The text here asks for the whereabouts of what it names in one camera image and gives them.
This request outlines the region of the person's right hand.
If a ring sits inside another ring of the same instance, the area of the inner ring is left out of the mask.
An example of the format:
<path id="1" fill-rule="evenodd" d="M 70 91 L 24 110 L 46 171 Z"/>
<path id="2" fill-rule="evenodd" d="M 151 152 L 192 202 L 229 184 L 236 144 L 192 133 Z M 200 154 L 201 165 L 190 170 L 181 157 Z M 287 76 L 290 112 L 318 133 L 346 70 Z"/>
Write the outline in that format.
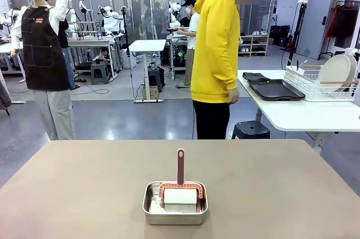
<path id="1" fill-rule="evenodd" d="M 228 93 L 228 103 L 234 104 L 239 100 L 239 90 L 238 88 L 230 89 L 227 91 Z"/>

